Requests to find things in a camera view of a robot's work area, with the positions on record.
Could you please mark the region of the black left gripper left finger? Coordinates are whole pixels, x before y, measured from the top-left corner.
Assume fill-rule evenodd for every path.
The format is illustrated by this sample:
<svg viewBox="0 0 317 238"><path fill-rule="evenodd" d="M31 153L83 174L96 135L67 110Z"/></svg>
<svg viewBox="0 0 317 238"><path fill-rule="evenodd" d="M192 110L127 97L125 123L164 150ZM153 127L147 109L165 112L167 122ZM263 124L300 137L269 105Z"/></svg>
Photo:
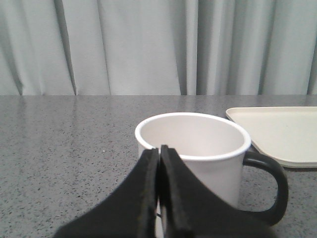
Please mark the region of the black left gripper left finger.
<svg viewBox="0 0 317 238"><path fill-rule="evenodd" d="M56 238L155 237L158 149L146 149L126 179L103 202L57 230Z"/></svg>

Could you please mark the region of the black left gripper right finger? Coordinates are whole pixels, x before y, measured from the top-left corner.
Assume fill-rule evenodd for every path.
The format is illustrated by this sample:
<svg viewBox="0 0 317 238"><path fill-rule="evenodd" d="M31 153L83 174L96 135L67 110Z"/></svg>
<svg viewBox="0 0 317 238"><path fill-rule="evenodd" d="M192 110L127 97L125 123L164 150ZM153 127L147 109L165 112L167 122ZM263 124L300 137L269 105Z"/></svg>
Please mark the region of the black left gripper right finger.
<svg viewBox="0 0 317 238"><path fill-rule="evenodd" d="M166 238L274 238L264 222L239 211L210 191L175 149L160 152L163 234Z"/></svg>

